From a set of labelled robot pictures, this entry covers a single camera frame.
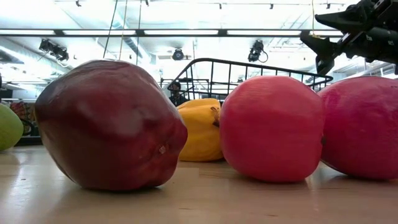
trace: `plastic fruit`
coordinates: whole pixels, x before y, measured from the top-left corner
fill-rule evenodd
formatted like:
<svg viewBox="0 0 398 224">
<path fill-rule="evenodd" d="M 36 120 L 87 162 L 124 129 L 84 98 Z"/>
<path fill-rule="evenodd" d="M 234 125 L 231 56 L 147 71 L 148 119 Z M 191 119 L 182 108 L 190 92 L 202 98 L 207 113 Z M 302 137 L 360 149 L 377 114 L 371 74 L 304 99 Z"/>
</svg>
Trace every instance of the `plastic fruit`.
<svg viewBox="0 0 398 224">
<path fill-rule="evenodd" d="M 188 129 L 181 161 L 208 162 L 223 158 L 220 148 L 220 103 L 216 99 L 191 100 L 177 109 Z"/>
<path fill-rule="evenodd" d="M 15 146 L 22 137 L 24 125 L 6 105 L 0 104 L 0 151 Z"/>
<path fill-rule="evenodd" d="M 162 185 L 187 140 L 156 81 L 121 61 L 90 61 L 55 80 L 37 99 L 35 115 L 58 167 L 88 189 Z"/>
<path fill-rule="evenodd" d="M 242 174 L 298 182 L 318 166 L 325 115 L 320 97 L 289 77 L 254 77 L 221 107 L 221 148 Z"/>
<path fill-rule="evenodd" d="M 326 109 L 322 161 L 355 177 L 398 178 L 398 81 L 349 78 L 318 94 Z"/>
</svg>

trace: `fake fruit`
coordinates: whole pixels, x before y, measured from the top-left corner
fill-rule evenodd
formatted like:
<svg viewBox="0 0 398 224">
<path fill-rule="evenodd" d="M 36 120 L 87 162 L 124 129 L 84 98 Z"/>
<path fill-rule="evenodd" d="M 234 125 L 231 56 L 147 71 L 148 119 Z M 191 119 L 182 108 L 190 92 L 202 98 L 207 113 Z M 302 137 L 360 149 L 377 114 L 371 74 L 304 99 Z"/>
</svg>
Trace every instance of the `fake fruit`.
<svg viewBox="0 0 398 224">
<path fill-rule="evenodd" d="M 322 161 L 355 177 L 398 178 L 398 81 L 349 78 L 318 94 L 326 108 Z"/>
<path fill-rule="evenodd" d="M 181 161 L 207 162 L 223 158 L 220 148 L 220 103 L 216 99 L 188 101 L 179 107 L 188 129 L 188 139 L 182 149 Z"/>
<path fill-rule="evenodd" d="M 22 137 L 24 125 L 6 105 L 0 103 L 0 151 L 15 146 Z"/>
<path fill-rule="evenodd" d="M 52 82 L 35 115 L 61 171 L 88 189 L 134 190 L 174 173 L 187 129 L 142 68 L 94 60 Z"/>
<path fill-rule="evenodd" d="M 242 174 L 297 182 L 318 166 L 325 115 L 320 97 L 289 77 L 254 77 L 221 107 L 221 148 Z"/>
</svg>

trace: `ceiling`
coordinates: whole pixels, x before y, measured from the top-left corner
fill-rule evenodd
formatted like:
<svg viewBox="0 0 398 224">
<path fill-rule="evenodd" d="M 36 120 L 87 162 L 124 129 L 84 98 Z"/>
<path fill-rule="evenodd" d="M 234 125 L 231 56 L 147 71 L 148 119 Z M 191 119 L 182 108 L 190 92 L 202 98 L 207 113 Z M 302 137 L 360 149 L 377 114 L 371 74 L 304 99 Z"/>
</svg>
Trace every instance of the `ceiling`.
<svg viewBox="0 0 398 224">
<path fill-rule="evenodd" d="M 312 12 L 324 14 L 345 10 L 357 1 L 347 0 L 150 0 L 118 1 L 115 21 L 125 23 L 125 29 L 330 29 L 316 21 Z M 2 3 L 0 28 L 2 29 L 109 29 L 113 18 L 115 0 L 13 0 Z M 120 58 L 138 63 L 156 80 L 175 78 L 189 60 L 173 61 L 170 56 L 181 48 L 190 58 L 211 57 L 247 62 L 249 49 L 256 40 L 262 40 L 269 59 L 266 65 L 315 72 L 315 54 L 299 38 L 248 38 L 248 37 L 132 37 L 146 55 L 155 55 L 156 61 L 139 58 L 120 37 L 51 37 L 53 43 L 66 47 L 70 55 L 67 62 L 57 63 L 50 55 L 39 50 L 41 37 L 0 37 L 0 46 L 8 48 L 30 61 L 24 68 L 14 64 L 1 65 L 6 81 L 37 81 L 56 77 L 80 64 L 103 58 Z M 340 70 L 352 66 L 346 57 L 339 57 Z M 25 71 L 24 75 L 5 75 L 5 71 Z M 345 70 L 347 75 L 355 70 Z"/>
</svg>

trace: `wire basket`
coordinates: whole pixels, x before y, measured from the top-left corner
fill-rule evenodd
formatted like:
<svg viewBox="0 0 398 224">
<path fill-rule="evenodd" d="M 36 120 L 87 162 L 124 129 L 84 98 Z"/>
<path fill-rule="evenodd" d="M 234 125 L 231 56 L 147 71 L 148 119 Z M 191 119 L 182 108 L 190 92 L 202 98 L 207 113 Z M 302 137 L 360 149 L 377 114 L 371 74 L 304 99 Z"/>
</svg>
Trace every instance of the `wire basket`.
<svg viewBox="0 0 398 224">
<path fill-rule="evenodd" d="M 314 91 L 326 87 L 333 77 L 285 68 L 232 62 L 214 58 L 192 60 L 173 80 L 162 79 L 160 85 L 169 85 L 170 100 L 175 106 L 188 100 L 215 98 L 222 104 L 225 98 L 243 81 L 263 75 L 292 77 Z M 171 85 L 179 82 L 180 89 Z"/>
</svg>

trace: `table surface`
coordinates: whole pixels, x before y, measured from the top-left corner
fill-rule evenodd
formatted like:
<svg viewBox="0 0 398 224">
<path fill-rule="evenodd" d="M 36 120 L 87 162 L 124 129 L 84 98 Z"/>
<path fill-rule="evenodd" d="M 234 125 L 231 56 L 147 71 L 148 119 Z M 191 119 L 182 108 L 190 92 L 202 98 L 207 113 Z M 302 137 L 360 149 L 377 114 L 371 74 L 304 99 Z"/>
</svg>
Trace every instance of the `table surface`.
<svg viewBox="0 0 398 224">
<path fill-rule="evenodd" d="M 297 184 L 266 184 L 227 163 L 179 162 L 165 185 L 83 190 L 43 147 L 0 152 L 0 223 L 398 223 L 398 181 L 350 179 L 320 164 Z"/>
</svg>

